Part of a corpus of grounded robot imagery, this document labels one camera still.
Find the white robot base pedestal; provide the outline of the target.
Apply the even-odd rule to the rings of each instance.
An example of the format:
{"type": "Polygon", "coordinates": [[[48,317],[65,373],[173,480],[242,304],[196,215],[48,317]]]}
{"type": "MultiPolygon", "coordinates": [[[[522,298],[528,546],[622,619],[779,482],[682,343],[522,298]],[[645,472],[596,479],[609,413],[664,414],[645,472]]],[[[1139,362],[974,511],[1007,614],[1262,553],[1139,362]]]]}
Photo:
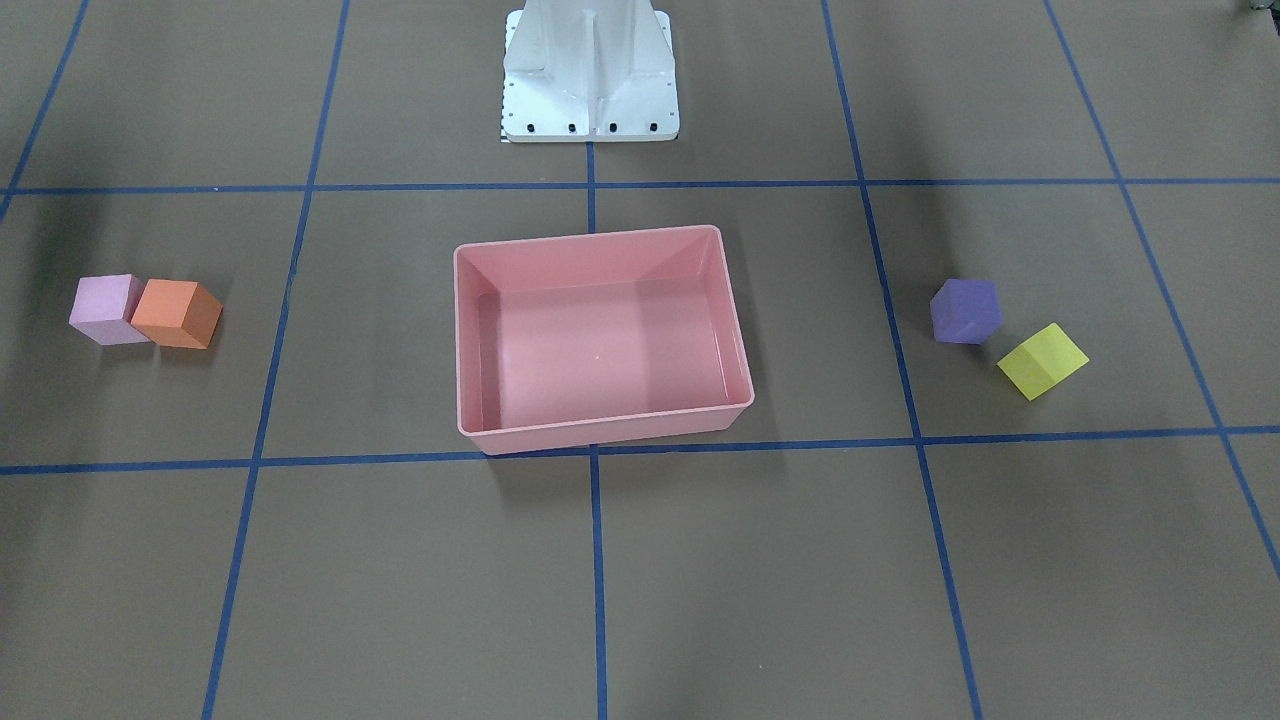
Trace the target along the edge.
{"type": "Polygon", "coordinates": [[[680,135],[671,18],[649,1],[526,1],[504,22],[500,138],[640,143],[680,135]]]}

